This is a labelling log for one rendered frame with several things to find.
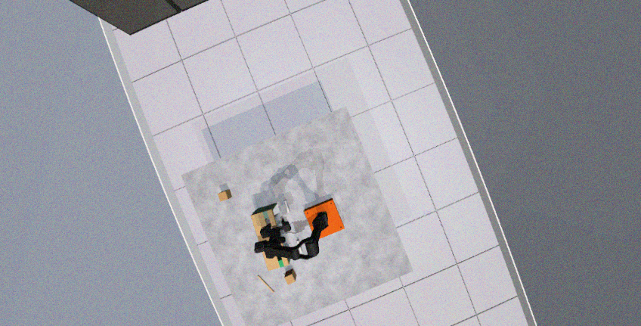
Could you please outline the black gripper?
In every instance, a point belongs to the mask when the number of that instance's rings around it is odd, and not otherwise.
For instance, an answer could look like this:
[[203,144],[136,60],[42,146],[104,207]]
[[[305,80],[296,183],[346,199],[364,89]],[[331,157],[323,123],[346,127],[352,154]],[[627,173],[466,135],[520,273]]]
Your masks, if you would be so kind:
[[291,226],[288,221],[284,221],[282,218],[281,223],[282,223],[282,226],[279,226],[276,228],[271,228],[271,223],[269,223],[267,226],[261,229],[260,235],[262,236],[262,238],[265,239],[272,236],[277,236],[279,237],[279,241],[280,241],[280,230],[284,230],[284,232],[291,230]]

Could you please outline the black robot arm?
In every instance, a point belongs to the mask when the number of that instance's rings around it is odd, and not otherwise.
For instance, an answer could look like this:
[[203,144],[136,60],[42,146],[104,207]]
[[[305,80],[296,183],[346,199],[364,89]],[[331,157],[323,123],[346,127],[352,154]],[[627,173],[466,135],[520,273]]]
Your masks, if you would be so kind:
[[[289,258],[293,260],[297,259],[310,259],[319,254],[318,241],[323,231],[328,227],[328,217],[326,212],[318,213],[317,217],[312,221],[313,231],[311,237],[303,239],[295,247],[285,247],[281,244],[285,243],[285,237],[272,236],[269,241],[258,241],[255,242],[255,253],[265,252],[267,259],[273,259],[275,256]],[[307,255],[300,254],[299,248],[305,244],[307,250]]]

